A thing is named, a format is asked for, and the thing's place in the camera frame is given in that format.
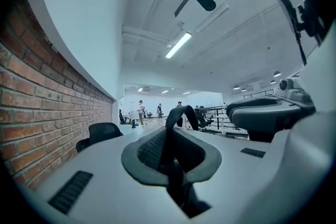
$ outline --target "ceiling light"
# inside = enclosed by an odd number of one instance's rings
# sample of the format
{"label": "ceiling light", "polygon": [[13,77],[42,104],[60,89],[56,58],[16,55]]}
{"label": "ceiling light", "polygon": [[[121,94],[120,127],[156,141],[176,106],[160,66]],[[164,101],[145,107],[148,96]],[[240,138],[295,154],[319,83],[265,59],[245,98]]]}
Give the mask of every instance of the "ceiling light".
{"label": "ceiling light", "polygon": [[278,76],[280,76],[281,75],[281,73],[279,72],[279,71],[275,71],[275,73],[274,73],[274,77],[278,77]]}
{"label": "ceiling light", "polygon": [[185,33],[184,36],[176,43],[176,45],[168,52],[166,58],[170,59],[178,49],[180,49],[189,39],[191,38],[191,34]]}

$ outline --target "person standing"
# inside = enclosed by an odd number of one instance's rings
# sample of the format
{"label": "person standing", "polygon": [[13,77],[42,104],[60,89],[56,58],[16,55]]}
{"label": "person standing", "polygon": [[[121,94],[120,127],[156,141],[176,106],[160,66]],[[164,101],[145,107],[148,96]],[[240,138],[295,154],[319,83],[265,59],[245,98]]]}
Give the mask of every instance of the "person standing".
{"label": "person standing", "polygon": [[140,119],[140,122],[141,122],[141,127],[144,127],[143,121],[142,121],[143,108],[144,108],[144,106],[142,105],[142,100],[140,100],[139,101],[139,108],[137,109],[137,111],[139,113],[139,119]]}
{"label": "person standing", "polygon": [[159,104],[158,109],[156,110],[157,114],[158,114],[158,118],[162,119],[162,109],[161,109],[161,104]]}
{"label": "person standing", "polygon": [[[176,107],[178,107],[178,106],[182,106],[182,102],[181,102],[181,101],[179,101],[179,102],[177,103],[177,106],[176,106]],[[183,118],[181,117],[181,118],[177,121],[176,124],[178,125],[178,127],[182,127],[182,126],[183,126]]]}

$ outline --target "black chair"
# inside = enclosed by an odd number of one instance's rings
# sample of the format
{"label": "black chair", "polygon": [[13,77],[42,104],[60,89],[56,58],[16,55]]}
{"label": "black chair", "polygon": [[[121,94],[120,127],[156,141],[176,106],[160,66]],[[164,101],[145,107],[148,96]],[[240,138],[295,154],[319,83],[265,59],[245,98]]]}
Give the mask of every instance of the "black chair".
{"label": "black chair", "polygon": [[120,120],[120,124],[126,124],[124,117],[121,114],[121,109],[119,109],[119,120]]}
{"label": "black chair", "polygon": [[195,115],[196,115],[197,120],[200,122],[200,123],[198,124],[198,126],[199,126],[201,129],[204,128],[203,130],[201,130],[201,132],[204,132],[204,133],[209,132],[209,133],[212,133],[212,134],[215,134],[215,133],[216,133],[216,132],[214,132],[214,131],[208,131],[208,130],[206,129],[206,127],[207,127],[208,125],[210,125],[211,123],[214,122],[213,120],[207,120],[207,121],[205,121],[205,119],[204,119],[204,117],[203,117],[203,115],[202,115],[202,113],[201,113],[201,111],[200,111],[199,109],[195,109]]}
{"label": "black chair", "polygon": [[78,153],[93,144],[123,136],[119,128],[111,122],[92,124],[89,126],[89,133],[89,138],[83,139],[76,144]]}

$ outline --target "black vent grille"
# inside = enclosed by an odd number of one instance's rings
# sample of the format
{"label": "black vent grille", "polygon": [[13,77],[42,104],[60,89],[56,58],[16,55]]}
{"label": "black vent grille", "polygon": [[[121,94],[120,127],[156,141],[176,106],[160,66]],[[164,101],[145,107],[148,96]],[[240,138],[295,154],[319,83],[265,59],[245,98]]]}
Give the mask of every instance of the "black vent grille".
{"label": "black vent grille", "polygon": [[77,171],[65,185],[53,196],[49,204],[58,211],[67,214],[81,195],[93,174]]}
{"label": "black vent grille", "polygon": [[258,151],[258,150],[254,150],[253,148],[244,148],[242,149],[240,152],[252,155],[252,156],[256,156],[259,158],[262,158],[264,156],[264,154],[266,153],[265,151]]}

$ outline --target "red brick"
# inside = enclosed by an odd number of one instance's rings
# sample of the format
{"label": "red brick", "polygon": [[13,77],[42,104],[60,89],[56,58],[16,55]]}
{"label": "red brick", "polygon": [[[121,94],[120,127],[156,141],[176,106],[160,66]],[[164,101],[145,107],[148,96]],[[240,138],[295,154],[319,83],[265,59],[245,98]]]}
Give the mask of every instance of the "red brick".
{"label": "red brick", "polygon": [[25,179],[25,177],[23,176],[23,174],[16,175],[16,176],[14,177],[14,180],[15,180],[17,183],[22,184],[22,185],[24,185],[24,184],[27,183],[27,180]]}
{"label": "red brick", "polygon": [[32,111],[16,111],[14,110],[15,123],[28,123],[33,121]]}
{"label": "red brick", "polygon": [[62,162],[65,162],[72,154],[74,154],[76,152],[76,147],[73,146],[71,149],[69,149],[68,151],[66,151],[62,156]]}
{"label": "red brick", "polygon": [[5,141],[28,137],[35,134],[39,134],[41,132],[42,132],[41,124],[3,128]]}
{"label": "red brick", "polygon": [[73,109],[74,109],[73,104],[57,103],[57,110],[73,110]]}
{"label": "red brick", "polygon": [[16,79],[15,90],[25,94],[33,95],[36,86],[23,79]]}
{"label": "red brick", "polygon": [[9,159],[16,155],[16,149],[14,143],[7,145],[0,145],[0,153],[2,159]]}
{"label": "red brick", "polygon": [[73,82],[69,79],[65,79],[64,85],[66,87],[72,88]]}
{"label": "red brick", "polygon": [[75,96],[75,91],[63,85],[58,85],[58,91],[67,95]]}
{"label": "red brick", "polygon": [[14,29],[14,31],[21,36],[24,31],[26,30],[26,27],[22,21],[22,18],[19,14],[19,12],[16,9],[13,9],[7,16],[7,20]]}
{"label": "red brick", "polygon": [[62,145],[64,145],[65,143],[67,143],[68,141],[70,141],[71,139],[74,139],[74,138],[75,138],[75,134],[74,134],[74,133],[69,133],[69,134],[64,135],[64,136],[62,136],[61,138],[59,138],[59,139],[57,140],[57,142],[58,142],[58,145],[59,145],[59,146],[62,146]]}
{"label": "red brick", "polygon": [[52,167],[52,171],[56,171],[61,165],[62,165],[62,160],[61,158],[58,158],[57,160],[55,160],[52,164],[51,164],[51,167]]}
{"label": "red brick", "polygon": [[67,151],[71,147],[72,147],[72,142],[71,141],[69,141],[68,143],[66,143],[66,144],[63,145],[64,151]]}
{"label": "red brick", "polygon": [[17,142],[17,145],[16,145],[17,151],[19,153],[26,152],[28,150],[31,150],[34,147],[36,147],[34,138],[21,140],[21,141]]}
{"label": "red brick", "polygon": [[73,124],[73,119],[56,121],[56,128],[60,129]]}
{"label": "red brick", "polygon": [[64,149],[60,147],[59,149],[55,150],[54,152],[50,153],[48,156],[41,160],[41,164],[43,167],[47,167],[51,164],[54,160],[56,160],[62,153]]}
{"label": "red brick", "polygon": [[40,136],[37,136],[35,139],[36,139],[36,144],[38,146],[41,146],[41,145],[44,145],[50,141],[53,141],[59,137],[61,137],[62,134],[61,134],[61,130],[56,130],[54,132],[51,132],[51,133],[47,133],[47,134],[42,134]]}
{"label": "red brick", "polygon": [[56,110],[56,102],[49,101],[49,100],[43,100],[42,109]]}
{"label": "red brick", "polygon": [[82,87],[79,87],[78,85],[74,84],[73,89],[76,91],[79,91],[81,93],[84,93],[84,89]]}
{"label": "red brick", "polygon": [[51,121],[59,120],[60,112],[56,111],[35,111],[34,112],[34,121]]}
{"label": "red brick", "polygon": [[12,111],[0,109],[0,123],[11,123],[12,122]]}
{"label": "red brick", "polygon": [[40,163],[37,163],[27,169],[26,176],[28,179],[33,179],[41,171],[42,171],[42,166]]}
{"label": "red brick", "polygon": [[47,66],[45,63],[41,67],[41,73],[61,84],[64,83],[65,78],[54,69]]}
{"label": "red brick", "polygon": [[8,50],[0,46],[0,65],[7,67],[9,63],[10,53]]}
{"label": "red brick", "polygon": [[73,145],[73,146],[76,146],[76,144],[78,143],[78,141],[80,141],[80,140],[82,140],[82,139],[83,139],[83,135],[82,135],[82,134],[79,135],[79,136],[77,136],[75,139],[71,140],[72,145]]}
{"label": "red brick", "polygon": [[8,68],[21,77],[31,80],[37,84],[44,85],[46,77],[31,68],[16,57],[11,57]]}
{"label": "red brick", "polygon": [[15,78],[6,71],[0,71],[0,86],[14,89]]}
{"label": "red brick", "polygon": [[84,84],[84,81],[82,81],[82,80],[79,79],[79,80],[78,80],[78,85],[82,87],[83,84]]}
{"label": "red brick", "polygon": [[63,94],[63,102],[70,103],[71,96]]}
{"label": "red brick", "polygon": [[70,117],[73,118],[73,117],[80,117],[82,116],[83,112],[82,111],[71,111],[70,112]]}
{"label": "red brick", "polygon": [[44,62],[51,64],[52,57],[50,53],[36,40],[29,30],[23,34],[22,39]]}
{"label": "red brick", "polygon": [[53,59],[53,61],[52,61],[53,63],[52,63],[52,67],[56,70],[56,71],[58,71],[59,73],[61,73],[62,74],[62,71],[63,71],[63,66],[62,66],[62,64],[60,64],[58,61],[56,61],[55,59]]}
{"label": "red brick", "polygon": [[56,101],[61,101],[61,98],[62,98],[61,93],[51,91],[43,87],[37,87],[35,95],[38,97],[56,100]]}
{"label": "red brick", "polygon": [[33,190],[37,189],[37,187],[52,174],[52,171],[52,167],[48,167],[37,175],[37,177],[28,184],[28,187]]}
{"label": "red brick", "polygon": [[29,164],[37,161],[46,155],[46,149],[44,147],[37,148],[32,152],[29,152],[25,155],[21,155],[16,159],[12,160],[12,166],[15,172],[21,170],[22,168],[27,167]]}
{"label": "red brick", "polygon": [[75,83],[78,82],[78,79],[75,75],[71,74],[67,69],[63,70],[63,75],[66,76],[68,79],[71,79]]}
{"label": "red brick", "polygon": [[56,140],[46,145],[47,153],[53,152],[57,148],[58,148],[58,143]]}
{"label": "red brick", "polygon": [[53,131],[55,129],[56,129],[56,127],[55,127],[54,122],[44,122],[44,123],[42,123],[42,130],[44,132],[50,132],[50,131]]}
{"label": "red brick", "polygon": [[51,79],[46,79],[46,83],[44,84],[44,87],[48,88],[48,89],[51,89],[51,90],[54,90],[54,91],[57,91],[58,89],[58,83],[55,82],[54,80],[51,80]]}
{"label": "red brick", "polygon": [[70,117],[69,111],[61,111],[61,119],[67,119]]}
{"label": "red brick", "polygon": [[72,103],[72,104],[83,104],[83,100],[79,99],[79,98],[76,98],[76,97],[71,97],[70,98],[70,103]]}
{"label": "red brick", "polygon": [[66,134],[70,133],[70,127],[66,127],[66,128],[61,129],[61,133],[62,133],[62,135],[66,135]]}
{"label": "red brick", "polygon": [[0,28],[0,40],[9,50],[19,57],[22,57],[26,51],[26,46],[23,45],[21,40],[8,26]]}
{"label": "red brick", "polygon": [[34,67],[35,69],[40,70],[40,67],[42,65],[42,60],[31,50],[26,52],[23,60],[31,67]]}
{"label": "red brick", "polygon": [[40,109],[41,99],[30,97],[27,95],[21,95],[18,93],[3,91],[2,105],[15,106],[18,108]]}

